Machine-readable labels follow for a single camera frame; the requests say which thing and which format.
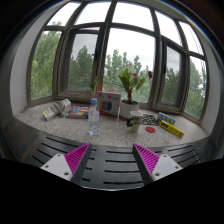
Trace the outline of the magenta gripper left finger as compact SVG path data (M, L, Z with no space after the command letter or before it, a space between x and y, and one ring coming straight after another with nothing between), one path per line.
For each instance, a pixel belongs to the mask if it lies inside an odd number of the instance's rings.
M65 180L79 184L90 154L91 145L87 143L65 155L56 154L42 166L42 169Z

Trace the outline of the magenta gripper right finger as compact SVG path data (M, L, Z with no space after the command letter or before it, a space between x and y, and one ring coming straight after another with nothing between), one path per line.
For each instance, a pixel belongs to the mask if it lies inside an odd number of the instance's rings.
M167 154L158 155L136 143L133 144L132 152L145 185L182 169L182 167Z

